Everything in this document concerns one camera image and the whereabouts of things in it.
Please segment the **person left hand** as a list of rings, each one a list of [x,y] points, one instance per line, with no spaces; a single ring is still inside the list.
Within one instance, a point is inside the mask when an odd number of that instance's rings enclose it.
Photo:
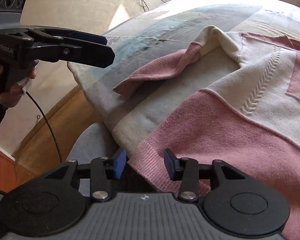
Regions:
[[[3,85],[4,90],[0,92],[0,104],[5,108],[12,108],[17,105],[21,97],[25,94],[23,88],[31,81],[34,80],[37,75],[36,66],[39,63],[38,60],[30,62],[31,69],[27,76],[20,81],[10,85],[8,89]]]

